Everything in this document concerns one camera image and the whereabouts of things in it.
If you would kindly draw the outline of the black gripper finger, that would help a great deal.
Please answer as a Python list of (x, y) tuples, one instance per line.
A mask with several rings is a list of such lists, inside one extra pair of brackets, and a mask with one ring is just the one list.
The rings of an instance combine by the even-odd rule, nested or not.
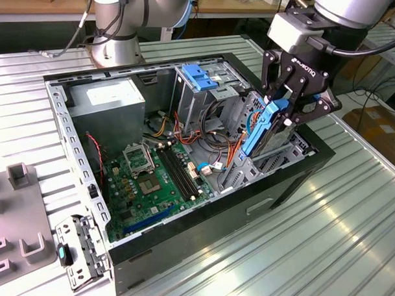
[(341, 108), (341, 102), (336, 100), (332, 91), (326, 90), (315, 95), (299, 97), (295, 101), (290, 97), (289, 106), (282, 115), (295, 125), (303, 125)]
[(281, 99), (287, 93), (292, 93), (287, 82), (294, 73), (293, 55), (276, 50), (266, 50), (263, 54), (261, 85), (266, 91), (265, 104)]

